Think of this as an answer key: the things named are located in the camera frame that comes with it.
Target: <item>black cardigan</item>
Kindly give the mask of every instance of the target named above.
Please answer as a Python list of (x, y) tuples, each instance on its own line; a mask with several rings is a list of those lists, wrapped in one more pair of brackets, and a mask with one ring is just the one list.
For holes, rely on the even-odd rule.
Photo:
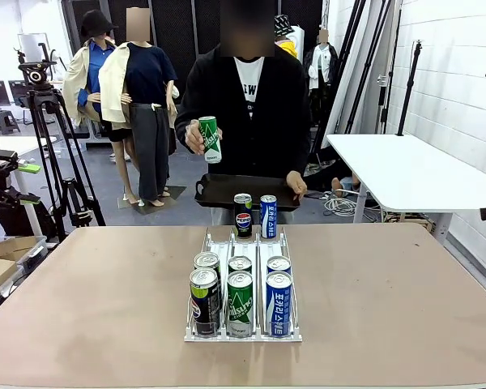
[(216, 116), (223, 131), (222, 161), (209, 173), (286, 178), (304, 174), (309, 154), (309, 101), (302, 65), (275, 47), (262, 66), (254, 116), (250, 119), (233, 57), (220, 47), (198, 58), (187, 79), (177, 137), (185, 145), (192, 119)]

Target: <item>navy t-shirt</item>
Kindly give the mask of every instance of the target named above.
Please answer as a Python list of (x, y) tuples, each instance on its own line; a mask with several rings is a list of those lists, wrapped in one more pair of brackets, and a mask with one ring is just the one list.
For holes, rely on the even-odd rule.
[(129, 43), (126, 87), (134, 103), (166, 105), (165, 83), (177, 79), (171, 61), (160, 47)]

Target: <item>can top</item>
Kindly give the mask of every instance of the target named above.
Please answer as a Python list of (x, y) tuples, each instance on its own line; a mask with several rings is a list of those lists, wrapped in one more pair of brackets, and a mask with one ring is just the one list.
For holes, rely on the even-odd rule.
[(250, 203), (252, 201), (252, 196), (248, 193), (238, 193), (234, 196), (234, 203)]
[(277, 198), (272, 194), (265, 194), (264, 196), (261, 196), (261, 201), (264, 203), (275, 203)]
[(252, 276), (247, 271), (235, 271), (228, 276), (227, 283), (234, 288), (246, 288), (252, 284)]
[(216, 267), (220, 263), (217, 253), (203, 252), (194, 257), (196, 267)]
[(232, 269), (243, 270), (248, 269), (250, 266), (252, 266), (252, 261), (244, 255), (237, 255), (228, 260), (228, 265)]
[(292, 277), (285, 271), (273, 271), (266, 276), (266, 283), (272, 288), (285, 289), (292, 284)]
[(201, 288), (210, 288), (218, 283), (218, 275), (212, 269), (200, 267), (194, 270), (190, 275), (191, 284)]
[(276, 255), (275, 257), (270, 257), (268, 261), (266, 261), (266, 265), (272, 270), (281, 270), (281, 271), (288, 270), (291, 266), (290, 259), (282, 255)]

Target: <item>brown table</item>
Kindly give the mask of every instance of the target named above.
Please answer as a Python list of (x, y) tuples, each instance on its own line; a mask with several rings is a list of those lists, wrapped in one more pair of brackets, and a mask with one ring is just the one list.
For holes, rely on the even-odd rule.
[(205, 231), (74, 231), (0, 308), (0, 384), (486, 387), (486, 292), (421, 227), (288, 226), (301, 344), (184, 342)]

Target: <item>blue shirt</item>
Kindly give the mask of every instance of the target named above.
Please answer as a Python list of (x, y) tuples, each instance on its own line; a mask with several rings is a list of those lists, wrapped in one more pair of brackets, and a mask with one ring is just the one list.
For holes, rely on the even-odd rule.
[(169, 81), (177, 79), (166, 53), (156, 46), (140, 47), (129, 43), (130, 59), (126, 65), (126, 87), (134, 103), (166, 105)]
[[(90, 53), (90, 64), (88, 65), (87, 88), (91, 93), (99, 93), (99, 70), (103, 67), (106, 58), (115, 50), (114, 47), (107, 45), (106, 50), (103, 50), (94, 41), (90, 42), (88, 46)], [(88, 92), (84, 89), (79, 91), (78, 104), (84, 107), (87, 104)], [(94, 103), (94, 109), (100, 113), (100, 104)]]

